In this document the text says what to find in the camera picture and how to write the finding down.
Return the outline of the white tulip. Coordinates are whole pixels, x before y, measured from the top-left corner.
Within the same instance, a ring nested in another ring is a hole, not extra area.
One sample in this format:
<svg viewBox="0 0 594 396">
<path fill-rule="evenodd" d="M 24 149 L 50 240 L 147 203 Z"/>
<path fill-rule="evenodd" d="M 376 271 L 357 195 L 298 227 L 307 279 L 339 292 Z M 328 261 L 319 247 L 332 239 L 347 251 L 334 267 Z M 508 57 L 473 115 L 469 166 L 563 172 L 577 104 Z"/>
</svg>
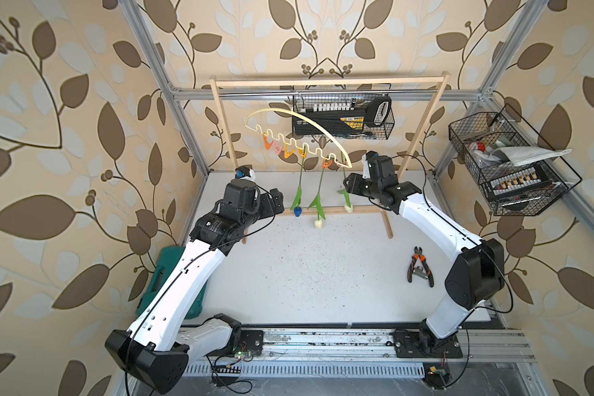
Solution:
<svg viewBox="0 0 594 396">
<path fill-rule="evenodd" d="M 346 169 L 342 168 L 343 170 L 343 180 L 342 180 L 342 188 L 338 191 L 339 194 L 342 194 L 345 200 L 344 209 L 348 214 L 351 214 L 354 211 L 353 205 L 351 204 L 350 194 L 347 192 L 347 188 L 345 187 L 345 179 L 347 177 Z"/>
<path fill-rule="evenodd" d="M 323 209 L 323 205 L 322 205 L 322 198 L 321 198 L 321 190 L 322 190 L 322 186 L 323 186 L 323 175 L 324 175 L 325 169 L 323 168 L 321 173 L 320 173 L 320 177 L 319 177 L 319 181 L 318 181 L 318 191 L 316 196 L 313 198 L 313 201 L 310 203 L 309 208 L 310 209 L 315 209 L 316 210 L 316 214 L 317 214 L 317 219 L 314 221 L 314 227 L 316 229 L 322 229 L 323 228 L 323 222 L 326 219 L 326 215 Z"/>
</svg>

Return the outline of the blue tulip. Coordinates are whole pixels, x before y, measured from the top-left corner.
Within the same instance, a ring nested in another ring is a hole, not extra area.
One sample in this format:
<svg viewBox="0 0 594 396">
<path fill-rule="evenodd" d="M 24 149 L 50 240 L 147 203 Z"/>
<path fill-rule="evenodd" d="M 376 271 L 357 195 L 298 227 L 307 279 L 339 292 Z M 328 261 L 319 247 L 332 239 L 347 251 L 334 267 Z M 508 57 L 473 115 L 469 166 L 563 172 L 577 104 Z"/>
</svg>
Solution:
<svg viewBox="0 0 594 396">
<path fill-rule="evenodd" d="M 292 205 L 290 208 L 296 218 L 299 218 L 303 211 L 301 208 L 301 198 L 302 198 L 302 178 L 303 178 L 303 173 L 305 170 L 304 165 L 305 165 L 305 159 L 302 158 L 301 163 L 300 163 L 300 176 L 299 176 L 297 191 L 295 193 L 295 198 L 293 199 L 293 202 L 292 202 Z"/>
</svg>

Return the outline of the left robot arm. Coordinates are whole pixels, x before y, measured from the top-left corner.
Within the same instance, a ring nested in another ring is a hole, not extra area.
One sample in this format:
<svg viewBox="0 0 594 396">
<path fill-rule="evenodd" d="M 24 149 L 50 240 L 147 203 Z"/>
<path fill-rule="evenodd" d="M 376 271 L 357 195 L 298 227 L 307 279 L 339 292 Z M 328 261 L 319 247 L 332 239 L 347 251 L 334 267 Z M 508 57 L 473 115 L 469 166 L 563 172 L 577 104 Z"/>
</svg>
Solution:
<svg viewBox="0 0 594 396">
<path fill-rule="evenodd" d="M 190 233 L 178 264 L 157 295 L 127 330 L 114 330 L 105 348 L 125 378 L 135 378 L 166 394 L 183 377 L 188 364 L 215 351 L 239 345 L 241 324 L 217 314 L 183 332 L 181 326 L 202 288 L 245 231 L 260 219 L 283 213 L 284 197 L 249 178 L 232 180 L 214 208 Z"/>
</svg>

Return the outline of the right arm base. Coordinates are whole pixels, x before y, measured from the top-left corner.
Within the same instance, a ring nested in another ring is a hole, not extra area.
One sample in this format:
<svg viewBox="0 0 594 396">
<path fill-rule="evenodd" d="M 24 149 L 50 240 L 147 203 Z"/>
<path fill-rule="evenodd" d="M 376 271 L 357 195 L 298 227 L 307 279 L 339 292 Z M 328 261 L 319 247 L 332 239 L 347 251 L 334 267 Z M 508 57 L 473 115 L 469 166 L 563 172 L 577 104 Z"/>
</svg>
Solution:
<svg viewBox="0 0 594 396">
<path fill-rule="evenodd" d="M 449 358 L 464 356 L 455 334 L 438 339 L 430 331 L 397 329 L 393 332 L 395 354 L 398 358 Z"/>
</svg>

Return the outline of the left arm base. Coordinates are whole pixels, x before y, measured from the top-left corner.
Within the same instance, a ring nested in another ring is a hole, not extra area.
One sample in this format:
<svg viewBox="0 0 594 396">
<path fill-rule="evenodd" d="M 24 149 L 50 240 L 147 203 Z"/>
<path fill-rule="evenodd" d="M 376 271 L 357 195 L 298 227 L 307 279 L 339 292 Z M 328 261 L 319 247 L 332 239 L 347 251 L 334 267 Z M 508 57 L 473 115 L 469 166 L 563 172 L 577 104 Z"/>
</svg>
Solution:
<svg viewBox="0 0 594 396">
<path fill-rule="evenodd" d="M 261 356 L 264 344 L 264 331 L 244 328 L 232 333 L 227 345 L 221 349 L 211 351 L 208 356 L 236 356 L 239 352 L 244 359 Z"/>
</svg>

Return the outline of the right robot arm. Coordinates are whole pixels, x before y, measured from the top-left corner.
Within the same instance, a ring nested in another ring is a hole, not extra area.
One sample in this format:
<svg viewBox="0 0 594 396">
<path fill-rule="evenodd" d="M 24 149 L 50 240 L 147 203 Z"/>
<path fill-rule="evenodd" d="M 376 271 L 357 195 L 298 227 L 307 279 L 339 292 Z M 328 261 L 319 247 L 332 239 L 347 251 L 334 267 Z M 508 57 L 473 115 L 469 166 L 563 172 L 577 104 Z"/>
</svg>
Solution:
<svg viewBox="0 0 594 396">
<path fill-rule="evenodd" d="M 346 192 L 363 196 L 415 224 L 451 260 L 445 296 L 419 329 L 421 342 L 432 347 L 455 334 L 476 309 L 482 309 L 505 287 L 504 248 L 497 240 L 482 239 L 448 218 L 429 202 L 421 188 L 399 181 L 392 158 L 370 151 L 362 163 L 361 173 L 344 178 Z"/>
</svg>

